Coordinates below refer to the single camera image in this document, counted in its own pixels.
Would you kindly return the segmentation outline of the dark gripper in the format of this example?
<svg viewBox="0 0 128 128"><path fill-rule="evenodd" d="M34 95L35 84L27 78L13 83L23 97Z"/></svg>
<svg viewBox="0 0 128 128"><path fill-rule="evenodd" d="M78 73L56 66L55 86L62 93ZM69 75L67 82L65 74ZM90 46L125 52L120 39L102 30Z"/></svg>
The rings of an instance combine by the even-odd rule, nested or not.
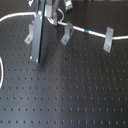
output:
<svg viewBox="0 0 128 128"><path fill-rule="evenodd" d="M33 1L34 0L27 0L29 6L32 5ZM73 8L73 4L72 4L71 0L65 0L64 2L65 2L66 10ZM47 18L51 18L53 20L54 25L57 24L58 3L59 3L59 0L46 0L46 4L45 4L45 13L44 13L44 15Z"/></svg>

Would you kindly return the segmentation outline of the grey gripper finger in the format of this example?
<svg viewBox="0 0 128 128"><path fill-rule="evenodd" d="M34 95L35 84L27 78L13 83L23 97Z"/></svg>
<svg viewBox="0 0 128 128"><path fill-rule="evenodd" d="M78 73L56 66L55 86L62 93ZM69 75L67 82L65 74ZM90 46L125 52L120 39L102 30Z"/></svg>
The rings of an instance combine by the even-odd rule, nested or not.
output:
<svg viewBox="0 0 128 128"><path fill-rule="evenodd" d="M37 6L36 6L36 12L34 18L32 50L31 50L32 60L36 63L39 62L39 55L40 55L42 25L44 19L44 5L45 5L45 0L37 0Z"/></svg>

